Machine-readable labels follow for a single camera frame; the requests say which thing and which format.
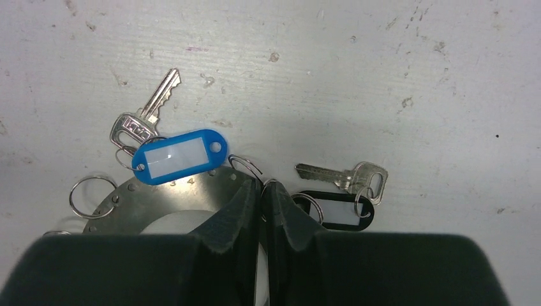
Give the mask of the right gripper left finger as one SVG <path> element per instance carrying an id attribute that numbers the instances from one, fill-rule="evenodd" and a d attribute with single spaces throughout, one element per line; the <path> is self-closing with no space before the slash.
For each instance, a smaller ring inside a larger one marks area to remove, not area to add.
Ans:
<path id="1" fill-rule="evenodd" d="M 261 187 L 245 180 L 233 198 L 189 233 L 198 240 L 188 305 L 254 305 Z"/>

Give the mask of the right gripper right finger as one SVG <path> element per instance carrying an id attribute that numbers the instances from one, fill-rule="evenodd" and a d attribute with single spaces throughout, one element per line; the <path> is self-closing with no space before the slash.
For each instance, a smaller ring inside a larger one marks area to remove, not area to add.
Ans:
<path id="1" fill-rule="evenodd" d="M 329 232 L 299 208 L 278 181 L 265 184 L 262 210 L 266 219 L 271 305 L 330 305 L 326 281 L 330 259 Z"/>

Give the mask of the key with black tag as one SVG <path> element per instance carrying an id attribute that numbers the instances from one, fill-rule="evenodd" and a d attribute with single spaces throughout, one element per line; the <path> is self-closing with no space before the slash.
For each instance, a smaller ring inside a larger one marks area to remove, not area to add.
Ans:
<path id="1" fill-rule="evenodd" d="M 389 177 L 380 165 L 360 162 L 351 170 L 331 170 L 299 163 L 295 170 L 304 180 L 335 185 L 338 193 L 305 190 L 292 199 L 311 218 L 328 230 L 363 231 L 374 220 Z"/>

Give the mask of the metal keyring disc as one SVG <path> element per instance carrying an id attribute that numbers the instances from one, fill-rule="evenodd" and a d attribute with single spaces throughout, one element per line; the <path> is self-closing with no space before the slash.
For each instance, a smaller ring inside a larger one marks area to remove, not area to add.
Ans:
<path id="1" fill-rule="evenodd" d="M 178 268 L 179 277 L 189 289 L 197 255 L 198 240 L 189 235 L 222 209 L 245 180 L 254 180 L 263 191 L 258 169 L 248 160 L 230 156 L 229 165 L 205 173 L 150 186 L 131 178 L 114 190 L 87 219 L 85 235 L 149 235 L 154 238 L 183 238 L 185 251 L 176 251 L 167 268 Z M 259 244 L 256 271 L 256 303 L 269 303 L 269 272 L 265 244 L 260 241 L 260 207 L 257 218 Z"/>

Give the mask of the key with blue tag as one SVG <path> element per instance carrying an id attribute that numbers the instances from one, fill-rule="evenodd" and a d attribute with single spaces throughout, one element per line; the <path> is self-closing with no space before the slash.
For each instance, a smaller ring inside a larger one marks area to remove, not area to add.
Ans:
<path id="1" fill-rule="evenodd" d="M 228 156 L 225 137 L 213 129 L 196 129 L 177 136 L 157 130 L 159 109 L 181 84 L 177 68 L 167 71 L 147 103 L 135 113 L 124 112 L 114 122 L 110 141 L 131 158 L 118 160 L 142 183 L 156 186 L 220 167 Z"/>

